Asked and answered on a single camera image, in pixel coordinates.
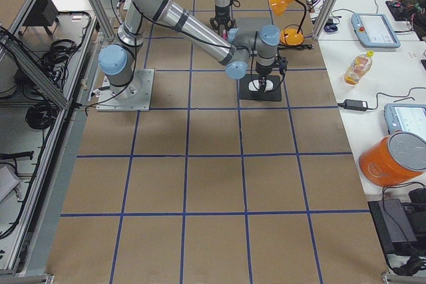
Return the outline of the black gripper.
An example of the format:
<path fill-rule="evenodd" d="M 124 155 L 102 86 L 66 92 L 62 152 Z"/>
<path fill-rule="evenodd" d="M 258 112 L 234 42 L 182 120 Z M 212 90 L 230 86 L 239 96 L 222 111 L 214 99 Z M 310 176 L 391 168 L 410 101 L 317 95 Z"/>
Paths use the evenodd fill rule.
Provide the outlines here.
<path fill-rule="evenodd" d="M 260 76 L 268 76 L 272 69 L 278 68 L 279 73 L 281 74 L 282 78 L 285 77 L 286 71 L 288 69 L 288 60 L 286 57 L 278 57 L 274 59 L 270 59 L 268 61 L 260 60 L 258 59 L 256 61 L 256 72 Z M 259 91 L 265 92 L 266 91 L 266 78 L 260 77 L 259 78 Z"/>
<path fill-rule="evenodd" d="M 215 6 L 215 16 L 210 18 L 210 25 L 214 31 L 229 31 L 234 28 L 235 19 L 230 16 L 230 6 Z"/>

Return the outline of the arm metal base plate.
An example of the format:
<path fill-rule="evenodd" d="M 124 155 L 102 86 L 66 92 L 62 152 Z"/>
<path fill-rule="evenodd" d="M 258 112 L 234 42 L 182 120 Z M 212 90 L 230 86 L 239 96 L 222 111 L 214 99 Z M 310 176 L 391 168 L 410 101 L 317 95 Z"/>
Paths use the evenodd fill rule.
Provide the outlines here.
<path fill-rule="evenodd" d="M 136 69 L 134 78 L 124 92 L 120 93 L 117 87 L 111 87 L 106 76 L 103 78 L 103 86 L 106 90 L 96 93 L 100 104 L 95 107 L 99 112 L 148 112 L 152 98 L 152 86 L 154 82 L 154 69 Z"/>

